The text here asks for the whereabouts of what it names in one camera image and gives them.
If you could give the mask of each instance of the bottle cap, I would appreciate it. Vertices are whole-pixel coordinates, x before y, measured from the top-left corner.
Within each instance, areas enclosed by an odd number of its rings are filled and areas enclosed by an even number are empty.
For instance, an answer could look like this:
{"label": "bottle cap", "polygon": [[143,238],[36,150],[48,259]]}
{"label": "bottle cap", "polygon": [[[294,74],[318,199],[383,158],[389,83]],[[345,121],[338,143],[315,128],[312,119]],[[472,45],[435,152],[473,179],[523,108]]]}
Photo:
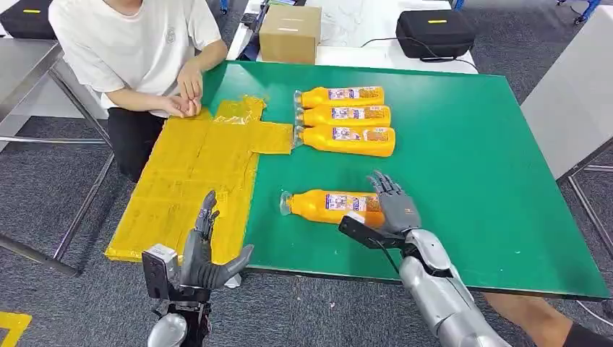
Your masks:
{"label": "bottle cap", "polygon": [[296,107],[295,114],[296,118],[294,120],[294,124],[304,126],[304,108]]}
{"label": "bottle cap", "polygon": [[302,140],[303,132],[304,132],[304,127],[300,127],[299,125],[296,125],[293,127],[293,148],[296,148],[304,144],[304,141]]}
{"label": "bottle cap", "polygon": [[302,92],[300,90],[293,92],[293,105],[297,108],[302,107]]}
{"label": "bottle cap", "polygon": [[291,197],[292,194],[290,192],[286,192],[285,190],[281,192],[281,199],[279,201],[279,211],[281,215],[289,215],[291,213]]}

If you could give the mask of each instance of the black pants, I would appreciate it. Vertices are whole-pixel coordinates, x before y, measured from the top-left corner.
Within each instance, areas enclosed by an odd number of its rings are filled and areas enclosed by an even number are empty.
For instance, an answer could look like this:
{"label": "black pants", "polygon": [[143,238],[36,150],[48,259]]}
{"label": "black pants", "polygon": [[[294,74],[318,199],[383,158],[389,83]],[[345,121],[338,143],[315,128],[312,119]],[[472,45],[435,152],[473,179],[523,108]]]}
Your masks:
{"label": "black pants", "polygon": [[149,112],[108,110],[108,136],[111,138],[119,171],[137,182],[166,120]]}
{"label": "black pants", "polygon": [[612,347],[613,340],[573,323],[563,347]]}

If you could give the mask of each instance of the robotic arm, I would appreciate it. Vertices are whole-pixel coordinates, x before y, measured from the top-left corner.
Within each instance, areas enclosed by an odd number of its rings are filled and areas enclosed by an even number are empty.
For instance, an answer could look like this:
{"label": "robotic arm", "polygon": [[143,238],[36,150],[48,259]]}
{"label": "robotic arm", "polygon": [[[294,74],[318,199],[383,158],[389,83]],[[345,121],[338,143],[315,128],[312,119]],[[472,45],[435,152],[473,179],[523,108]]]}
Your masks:
{"label": "robotic arm", "polygon": [[510,346],[486,322],[440,240],[421,228],[411,197],[389,176],[374,173],[376,178],[369,179],[385,224],[374,230],[360,215],[350,213],[339,230],[371,249],[400,249],[403,260],[396,270],[443,347]]}
{"label": "robotic arm", "polygon": [[166,314],[156,312],[160,320],[149,334],[148,347],[201,347],[202,339],[210,332],[210,292],[249,263],[253,245],[243,247],[237,258],[224,265],[211,261],[210,241],[219,215],[219,211],[213,212],[216,204],[215,192],[210,192],[187,235],[180,275],[173,249],[156,244],[142,253],[149,296],[170,301]]}

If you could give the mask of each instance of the cardboard box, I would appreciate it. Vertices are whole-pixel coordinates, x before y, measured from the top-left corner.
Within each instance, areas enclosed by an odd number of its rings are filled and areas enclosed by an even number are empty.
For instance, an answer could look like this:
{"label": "cardboard box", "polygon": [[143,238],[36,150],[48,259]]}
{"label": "cardboard box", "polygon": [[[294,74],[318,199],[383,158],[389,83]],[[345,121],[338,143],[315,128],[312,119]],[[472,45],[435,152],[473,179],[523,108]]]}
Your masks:
{"label": "cardboard box", "polygon": [[260,28],[262,60],[315,64],[321,22],[319,7],[271,6]]}

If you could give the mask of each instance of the plastic bottle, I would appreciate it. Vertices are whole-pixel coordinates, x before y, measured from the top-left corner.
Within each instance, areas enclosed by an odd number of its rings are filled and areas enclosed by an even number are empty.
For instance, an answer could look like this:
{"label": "plastic bottle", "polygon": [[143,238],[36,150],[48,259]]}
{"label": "plastic bottle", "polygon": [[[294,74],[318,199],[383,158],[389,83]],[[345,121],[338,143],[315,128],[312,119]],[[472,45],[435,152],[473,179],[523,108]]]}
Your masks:
{"label": "plastic bottle", "polygon": [[326,192],[313,189],[303,194],[291,194],[283,191],[279,208],[282,215],[292,213],[322,223],[339,224],[349,211],[364,217],[369,226],[378,227],[385,221],[376,193]]}
{"label": "plastic bottle", "polygon": [[396,136],[387,127],[294,127],[293,147],[309,145],[317,150],[389,157]]}
{"label": "plastic bottle", "polygon": [[297,90],[293,94],[294,103],[302,108],[328,106],[367,106],[383,105],[383,87],[352,87],[327,89],[317,87],[308,92]]}
{"label": "plastic bottle", "polygon": [[320,105],[310,110],[296,109],[296,124],[316,127],[318,125],[388,127],[392,113],[388,106],[332,107]]}

